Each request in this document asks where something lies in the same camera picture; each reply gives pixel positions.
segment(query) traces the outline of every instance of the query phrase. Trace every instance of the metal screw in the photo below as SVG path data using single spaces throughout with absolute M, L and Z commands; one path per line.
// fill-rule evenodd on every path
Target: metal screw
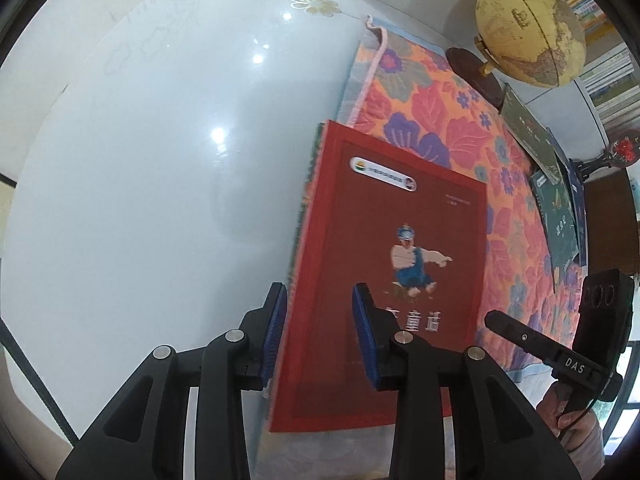
M 233 330 L 229 330 L 229 332 L 225 334 L 225 339 L 230 343 L 237 343 L 238 341 L 242 341 L 243 337 L 244 337 L 244 332 L 237 328 Z
M 401 330 L 394 334 L 394 339 L 400 344 L 406 345 L 414 340 L 414 335 L 411 332 L 407 332 L 407 330 Z
M 162 346 L 158 346 L 154 349 L 154 353 L 153 356 L 156 359 L 165 359 L 167 357 L 169 357 L 169 355 L 171 355 L 171 347 L 166 346 L 166 345 L 162 345 Z
M 481 361 L 484 359 L 486 355 L 484 350 L 482 350 L 479 346 L 472 346 L 466 353 L 471 357 L 474 361 Z

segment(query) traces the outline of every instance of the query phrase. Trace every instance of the white das lettering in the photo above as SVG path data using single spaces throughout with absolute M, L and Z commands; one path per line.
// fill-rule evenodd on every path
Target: white das lettering
M 570 357 L 567 358 L 566 362 L 564 363 L 564 366 L 571 368 L 571 370 L 575 370 L 579 374 L 581 374 L 584 371 L 584 365 L 579 365 L 578 361 L 573 361 Z

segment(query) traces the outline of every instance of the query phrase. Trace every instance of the blue hat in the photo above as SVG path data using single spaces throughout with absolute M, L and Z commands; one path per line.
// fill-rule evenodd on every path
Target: blue hat
M 415 232 L 407 224 L 398 229 L 398 238 L 401 240 L 413 240 Z

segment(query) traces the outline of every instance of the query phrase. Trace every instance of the white label on book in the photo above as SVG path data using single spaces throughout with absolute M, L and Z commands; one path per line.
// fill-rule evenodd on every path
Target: white label on book
M 376 180 L 381 180 L 382 182 L 391 184 L 392 186 L 401 187 L 402 189 L 405 189 L 407 191 L 415 191 L 415 180 L 410 176 L 398 173 L 391 168 L 380 166 L 380 164 L 371 162 L 366 158 L 354 156 L 349 161 L 349 165 L 351 166 L 351 169 L 356 173 L 362 173 L 364 175 L 375 178 Z

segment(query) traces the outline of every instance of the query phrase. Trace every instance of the green book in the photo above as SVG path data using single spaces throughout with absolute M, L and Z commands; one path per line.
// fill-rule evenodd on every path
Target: green book
M 513 137 L 535 160 L 552 184 L 562 182 L 562 173 L 556 160 L 556 152 L 549 140 L 549 132 L 520 102 L 513 89 L 507 85 L 504 104 L 500 112 Z
M 554 286 L 557 286 L 564 279 L 566 268 L 578 254 L 571 198 L 564 180 L 553 184 L 542 171 L 533 174 L 530 185 L 545 228 Z

